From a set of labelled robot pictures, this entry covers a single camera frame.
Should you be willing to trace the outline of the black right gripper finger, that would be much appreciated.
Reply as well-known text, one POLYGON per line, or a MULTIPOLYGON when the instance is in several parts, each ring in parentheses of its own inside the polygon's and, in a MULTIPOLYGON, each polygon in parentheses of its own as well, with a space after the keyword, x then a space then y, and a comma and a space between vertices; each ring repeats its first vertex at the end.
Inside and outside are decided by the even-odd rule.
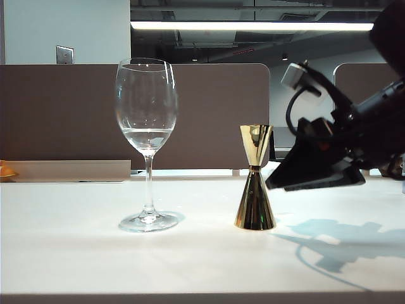
POLYGON ((287 186, 286 191, 298 191, 303 189, 319 189, 327 187, 340 187, 340 186, 359 186, 365 183, 360 170, 356 167, 349 167, 343 171, 322 180, 313 182, 306 182, 300 185, 287 186))
POLYGON ((334 167, 339 160, 338 156, 312 144, 296 144, 265 184, 268 189, 284 189, 332 177, 343 171, 340 167, 334 167))

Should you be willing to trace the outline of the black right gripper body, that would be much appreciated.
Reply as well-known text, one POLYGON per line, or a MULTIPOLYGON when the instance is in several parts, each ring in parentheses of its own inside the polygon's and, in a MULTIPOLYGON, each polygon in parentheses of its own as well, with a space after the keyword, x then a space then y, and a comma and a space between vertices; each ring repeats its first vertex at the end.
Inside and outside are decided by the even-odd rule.
POLYGON ((297 164, 306 170, 370 169, 404 154, 404 105, 368 113, 353 110, 334 122, 302 118, 297 127, 297 164))

